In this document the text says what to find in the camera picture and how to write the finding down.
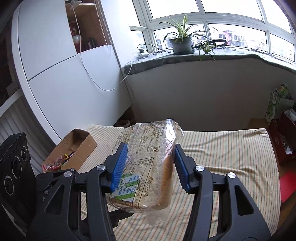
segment striped bed sheet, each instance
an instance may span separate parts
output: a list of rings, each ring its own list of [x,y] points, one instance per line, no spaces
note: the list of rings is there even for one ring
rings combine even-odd
[[[111,147],[122,131],[121,127],[91,125],[87,131],[98,146],[79,169],[87,172],[102,164],[112,153]],[[232,171],[244,184],[268,227],[273,234],[278,225],[280,212],[279,173],[272,145],[265,129],[194,132],[185,131],[180,144],[187,156],[203,165],[210,172],[226,175]],[[120,241],[139,240],[182,240],[191,208],[193,195],[181,188],[178,175],[174,176],[173,194],[168,218],[155,226],[147,224],[144,214],[119,221],[114,228]],[[108,206],[109,211],[116,208]],[[81,197],[81,218],[86,217],[86,196]],[[214,192],[213,215],[210,237],[216,235],[218,224],[218,192]]]

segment floor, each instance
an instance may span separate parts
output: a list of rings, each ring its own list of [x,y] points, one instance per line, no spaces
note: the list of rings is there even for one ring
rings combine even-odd
[[[268,131],[268,125],[265,122],[265,120],[264,119],[251,119],[247,129],[259,129],[259,128],[265,128]],[[274,152],[274,154],[276,156],[276,162],[277,162],[280,177],[285,175],[285,173],[290,170],[296,172],[296,161],[292,161],[292,162],[289,162],[289,163],[286,163],[286,164],[283,164],[280,166],[276,152]],[[291,212],[294,205],[296,205],[296,192],[294,192],[286,202],[281,203],[281,211],[280,211],[278,228],[284,223],[284,221],[286,220],[287,216]]]

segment potted plant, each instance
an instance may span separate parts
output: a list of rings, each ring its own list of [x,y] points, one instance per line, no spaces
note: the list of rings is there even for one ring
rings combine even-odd
[[[160,22],[160,24],[161,23],[168,23],[168,24],[170,24],[171,26],[173,26],[174,28],[177,29],[177,32],[167,33],[165,35],[165,37],[163,38],[163,41],[165,41],[165,39],[167,38],[168,35],[175,36],[175,38],[169,40],[171,42],[172,46],[173,46],[174,55],[185,55],[185,54],[194,53],[194,50],[192,50],[192,48],[191,48],[191,37],[196,37],[200,41],[199,45],[197,46],[197,48],[200,49],[200,51],[203,50],[205,52],[205,54],[211,55],[210,52],[213,51],[213,48],[215,46],[211,45],[209,43],[209,40],[205,40],[205,41],[202,42],[198,38],[198,36],[203,36],[203,37],[207,38],[204,34],[197,34],[198,32],[201,32],[202,30],[198,30],[198,31],[188,33],[188,31],[193,26],[196,26],[198,24],[192,24],[192,25],[190,25],[189,27],[186,28],[186,23],[188,21],[187,14],[184,15],[182,25],[179,24],[179,23],[176,23],[172,18],[170,18],[170,19],[174,22],[174,24],[166,22],[166,21]]]

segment red box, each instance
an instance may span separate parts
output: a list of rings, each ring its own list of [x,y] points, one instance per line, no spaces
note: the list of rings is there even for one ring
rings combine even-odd
[[[281,201],[285,202],[296,191],[296,173],[287,172],[279,179],[281,188]]]
[[[273,119],[268,127],[270,138],[272,138],[275,146],[275,151],[279,160],[279,164],[289,162],[296,159],[296,126],[284,113],[281,114],[279,120]],[[281,140],[280,134],[286,137],[288,145],[293,148],[292,154],[286,154],[285,147]]]

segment spider plant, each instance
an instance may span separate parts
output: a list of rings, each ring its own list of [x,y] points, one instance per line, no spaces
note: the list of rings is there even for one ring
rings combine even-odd
[[[179,42],[183,42],[183,39],[186,38],[186,37],[196,37],[196,38],[197,38],[197,36],[203,36],[203,37],[205,37],[205,35],[202,35],[202,34],[196,34],[197,32],[200,32],[201,30],[194,31],[194,32],[192,32],[192,33],[190,33],[190,34],[188,33],[188,30],[189,30],[189,29],[191,29],[191,28],[194,27],[194,26],[200,25],[200,24],[192,24],[192,25],[190,25],[188,28],[185,28],[185,27],[186,27],[186,23],[187,23],[187,21],[188,21],[188,19],[187,19],[187,14],[184,15],[184,18],[183,18],[183,24],[182,24],[182,25],[179,24],[179,23],[176,23],[172,18],[170,18],[170,19],[174,22],[174,24],[169,23],[169,22],[167,22],[167,21],[160,22],[159,24],[161,24],[161,23],[168,23],[168,24],[170,24],[171,26],[173,26],[174,28],[176,28],[176,29],[177,29],[177,32],[170,32],[170,33],[167,33],[167,34],[165,35],[165,37],[163,38],[163,41],[165,41],[165,39],[167,38],[168,35],[174,35],[174,36],[177,37],[176,40],[175,40],[175,43],[178,42],[178,41],[179,41]]]
[[[208,54],[209,56],[211,56],[215,60],[214,56],[211,55],[210,53],[213,52],[213,54],[215,54],[213,49],[216,47],[216,45],[212,45],[212,44],[210,44],[209,40],[206,40],[206,41],[200,43],[198,46],[200,49],[198,52],[199,55],[200,55],[201,50],[204,51],[204,54],[200,57],[201,61],[203,60],[203,58],[206,54]]]

